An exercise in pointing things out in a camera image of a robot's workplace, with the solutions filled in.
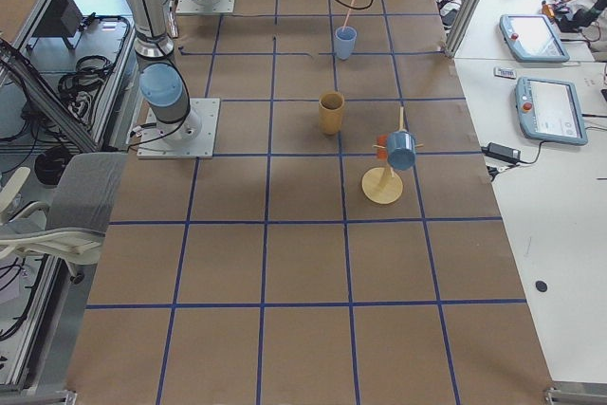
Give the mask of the pink chopstick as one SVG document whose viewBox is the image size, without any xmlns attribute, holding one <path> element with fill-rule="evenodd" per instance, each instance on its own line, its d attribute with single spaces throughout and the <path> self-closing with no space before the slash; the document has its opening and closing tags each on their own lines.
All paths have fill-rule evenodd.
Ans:
<svg viewBox="0 0 607 405">
<path fill-rule="evenodd" d="M 346 29 L 348 27 L 348 23 L 349 23 L 351 14 L 355 10 L 355 7 L 357 7 L 357 1 L 358 0 L 351 0 L 351 2 L 349 4 L 349 8 L 348 8 L 347 13 L 344 18 L 344 22 L 342 24 L 342 29 Z"/>
</svg>

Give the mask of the light blue plastic cup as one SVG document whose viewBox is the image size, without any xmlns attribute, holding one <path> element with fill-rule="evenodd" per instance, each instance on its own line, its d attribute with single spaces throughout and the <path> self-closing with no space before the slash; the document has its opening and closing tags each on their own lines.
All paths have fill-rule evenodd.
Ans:
<svg viewBox="0 0 607 405">
<path fill-rule="evenodd" d="M 350 26 L 337 28 L 334 33 L 334 51 L 336 57 L 340 60 L 347 60 L 354 52 L 357 37 L 357 31 Z"/>
</svg>

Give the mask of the bamboo chopstick holder cup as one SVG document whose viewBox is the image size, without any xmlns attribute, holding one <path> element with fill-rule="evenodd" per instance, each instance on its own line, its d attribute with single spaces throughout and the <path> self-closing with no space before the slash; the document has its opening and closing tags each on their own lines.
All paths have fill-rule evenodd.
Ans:
<svg viewBox="0 0 607 405">
<path fill-rule="evenodd" d="M 337 91 L 329 91 L 319 98 L 319 126 L 323 134 L 336 135 L 340 129 L 345 108 L 345 98 Z"/>
</svg>

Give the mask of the blue cup on stand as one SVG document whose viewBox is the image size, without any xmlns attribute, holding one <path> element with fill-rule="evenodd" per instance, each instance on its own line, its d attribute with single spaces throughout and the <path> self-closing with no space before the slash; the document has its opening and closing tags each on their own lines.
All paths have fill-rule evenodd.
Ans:
<svg viewBox="0 0 607 405">
<path fill-rule="evenodd" d="M 415 138 L 406 130 L 395 131 L 386 139 L 388 164 L 396 170 L 412 168 L 416 160 Z"/>
</svg>

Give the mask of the orange cup on stand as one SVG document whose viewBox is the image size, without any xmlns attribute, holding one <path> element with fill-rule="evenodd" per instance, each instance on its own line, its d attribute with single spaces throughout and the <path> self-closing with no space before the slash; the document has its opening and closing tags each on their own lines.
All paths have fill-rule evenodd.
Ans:
<svg viewBox="0 0 607 405">
<path fill-rule="evenodd" d="M 374 148 L 376 149 L 376 158 L 379 160 L 387 160 L 387 137 L 387 135 L 380 135 L 376 138 Z"/>
</svg>

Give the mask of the wooden cup tree stand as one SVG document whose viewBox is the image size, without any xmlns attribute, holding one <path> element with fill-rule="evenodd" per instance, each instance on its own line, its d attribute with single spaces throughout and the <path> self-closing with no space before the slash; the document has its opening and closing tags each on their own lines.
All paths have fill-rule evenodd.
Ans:
<svg viewBox="0 0 607 405">
<path fill-rule="evenodd" d="M 403 106 L 399 107 L 398 128 L 395 131 L 400 130 L 408 131 L 404 125 Z M 417 152 L 417 149 L 421 147 L 421 144 L 416 140 L 415 143 L 415 150 Z M 387 160 L 382 161 L 383 165 L 381 167 L 371 168 L 363 175 L 361 179 L 361 188 L 364 195 L 372 202 L 379 205 L 388 205 L 396 202 L 402 196 L 404 185 L 402 178 L 397 173 L 397 171 L 400 170 L 393 169 L 388 164 Z"/>
</svg>

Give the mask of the upper teach pendant tablet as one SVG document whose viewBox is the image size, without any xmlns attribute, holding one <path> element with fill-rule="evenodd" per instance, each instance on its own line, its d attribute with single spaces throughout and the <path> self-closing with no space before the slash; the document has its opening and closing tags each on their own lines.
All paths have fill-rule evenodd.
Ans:
<svg viewBox="0 0 607 405">
<path fill-rule="evenodd" d="M 516 61 L 521 63 L 565 63 L 570 56 L 549 20 L 541 14 L 504 14 L 499 29 Z"/>
</svg>

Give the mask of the teach pendant tablet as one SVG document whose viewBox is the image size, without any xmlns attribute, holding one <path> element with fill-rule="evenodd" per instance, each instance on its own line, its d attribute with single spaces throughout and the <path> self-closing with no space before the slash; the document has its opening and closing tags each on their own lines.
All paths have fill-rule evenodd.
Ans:
<svg viewBox="0 0 607 405">
<path fill-rule="evenodd" d="M 521 63 L 565 63 L 570 56 L 549 20 L 541 14 L 504 14 L 499 29 L 516 61 Z"/>
<path fill-rule="evenodd" d="M 573 83 L 520 77 L 514 98 L 519 124 L 526 138 L 576 146 L 588 142 Z"/>
</svg>

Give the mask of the black power adapter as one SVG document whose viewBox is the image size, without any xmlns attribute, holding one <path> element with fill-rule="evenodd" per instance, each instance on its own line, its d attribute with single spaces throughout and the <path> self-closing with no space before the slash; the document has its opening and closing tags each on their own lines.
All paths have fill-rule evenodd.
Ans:
<svg viewBox="0 0 607 405">
<path fill-rule="evenodd" d="M 521 151 L 502 144 L 490 142 L 481 147 L 482 153 L 499 161 L 516 165 L 521 162 Z"/>
</svg>

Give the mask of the lower teach pendant tablet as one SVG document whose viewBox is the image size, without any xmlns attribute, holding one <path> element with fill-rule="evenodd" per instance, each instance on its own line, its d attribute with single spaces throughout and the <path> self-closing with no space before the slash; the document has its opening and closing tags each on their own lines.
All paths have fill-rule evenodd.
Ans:
<svg viewBox="0 0 607 405">
<path fill-rule="evenodd" d="M 520 77 L 514 98 L 519 124 L 526 138 L 576 146 L 588 142 L 573 83 Z"/>
</svg>

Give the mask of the grey office chair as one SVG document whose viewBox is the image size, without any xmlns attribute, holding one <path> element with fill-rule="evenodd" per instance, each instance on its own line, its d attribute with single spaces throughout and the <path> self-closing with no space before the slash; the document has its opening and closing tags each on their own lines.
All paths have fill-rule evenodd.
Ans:
<svg viewBox="0 0 607 405">
<path fill-rule="evenodd" d="M 81 266 L 98 263 L 127 155 L 79 154 L 64 169 L 52 200 L 8 210 L 30 169 L 21 167 L 1 190 L 1 257 L 50 255 L 64 261 L 70 280 L 83 280 Z"/>
</svg>

